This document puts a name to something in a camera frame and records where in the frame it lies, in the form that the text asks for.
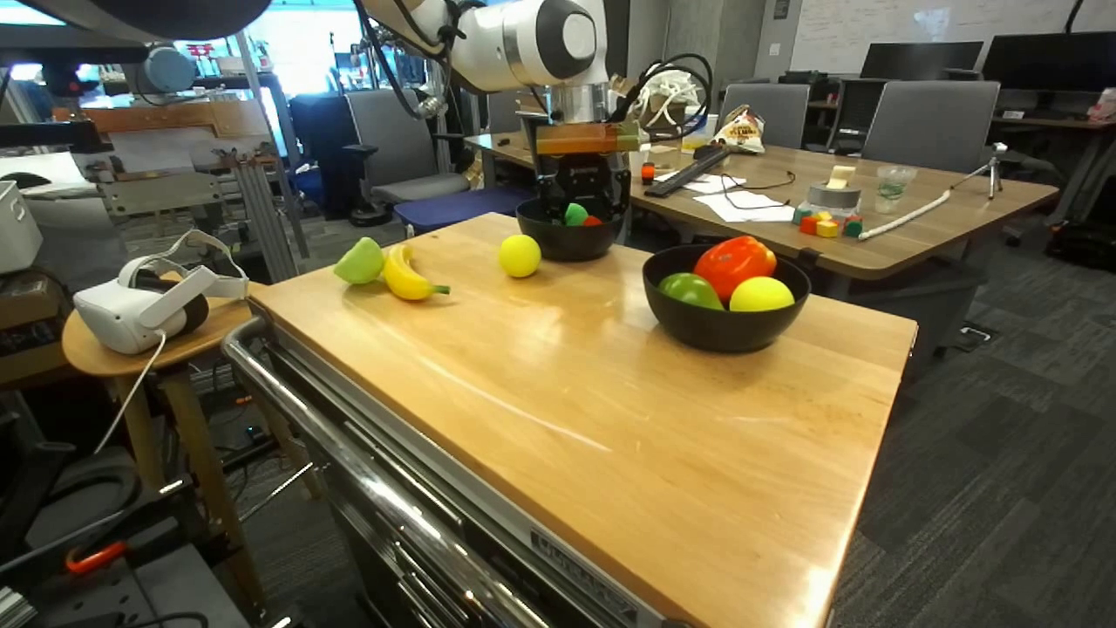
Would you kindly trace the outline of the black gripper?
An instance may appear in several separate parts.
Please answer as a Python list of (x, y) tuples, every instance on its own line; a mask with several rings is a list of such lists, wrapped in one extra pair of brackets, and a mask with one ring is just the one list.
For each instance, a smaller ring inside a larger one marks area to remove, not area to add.
[(623, 231), (628, 222), (628, 187), (633, 170), (622, 159), (609, 153), (565, 153), (537, 160), (543, 198), (543, 223), (565, 229), (565, 208), (601, 202), (601, 217), (609, 231)]

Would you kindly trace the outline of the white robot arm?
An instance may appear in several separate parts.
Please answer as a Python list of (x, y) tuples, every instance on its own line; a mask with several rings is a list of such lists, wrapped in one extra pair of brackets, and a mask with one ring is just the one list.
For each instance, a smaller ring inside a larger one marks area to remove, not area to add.
[(352, 0), (372, 33), (433, 63), (433, 95), (467, 89), (502, 95), (550, 89), (553, 133), (605, 133), (608, 10), (605, 0)]

